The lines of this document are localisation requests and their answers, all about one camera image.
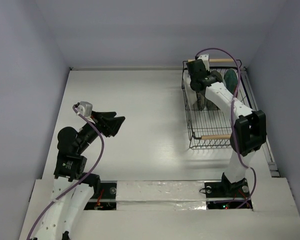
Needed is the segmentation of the blue floral plate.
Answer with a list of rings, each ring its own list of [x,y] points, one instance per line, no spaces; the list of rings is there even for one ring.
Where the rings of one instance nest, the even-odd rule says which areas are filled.
[[[206,99],[200,92],[196,93],[196,104],[199,111],[203,111],[207,106]]]

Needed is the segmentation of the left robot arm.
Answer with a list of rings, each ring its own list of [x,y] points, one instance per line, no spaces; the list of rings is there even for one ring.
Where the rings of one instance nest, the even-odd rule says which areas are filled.
[[[100,194],[100,176],[93,173],[101,160],[98,157],[88,172],[85,172],[87,158],[84,151],[99,138],[102,156],[105,138],[114,137],[123,122],[124,116],[116,112],[95,112],[82,114],[75,106],[74,112],[85,124],[80,130],[67,126],[57,135],[57,159],[53,173],[53,186],[50,202],[34,221],[28,240],[69,240],[88,201]]]

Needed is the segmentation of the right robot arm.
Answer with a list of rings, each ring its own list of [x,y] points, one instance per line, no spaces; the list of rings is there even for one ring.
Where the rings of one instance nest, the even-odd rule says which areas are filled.
[[[187,75],[182,76],[182,89],[186,110],[191,105],[203,105],[198,110],[220,110],[227,117],[231,134],[202,135],[200,141],[222,141],[232,147],[229,165],[222,173],[219,182],[207,182],[200,191],[208,198],[234,198],[242,187],[246,186],[246,171],[261,146],[266,142],[266,115],[263,111],[254,111],[236,98],[225,84],[218,71],[210,71],[203,59],[186,62]]]

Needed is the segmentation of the dark reindeer plate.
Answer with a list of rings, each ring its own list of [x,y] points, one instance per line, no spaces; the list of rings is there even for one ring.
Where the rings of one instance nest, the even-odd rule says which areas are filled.
[[[213,75],[213,76],[215,76],[215,77],[217,77],[219,80],[221,80],[221,82],[224,81],[222,75],[217,70],[211,71],[210,74]],[[214,110],[218,110],[219,109],[212,101],[210,101],[208,99],[206,100],[206,107],[210,111],[214,111]]]

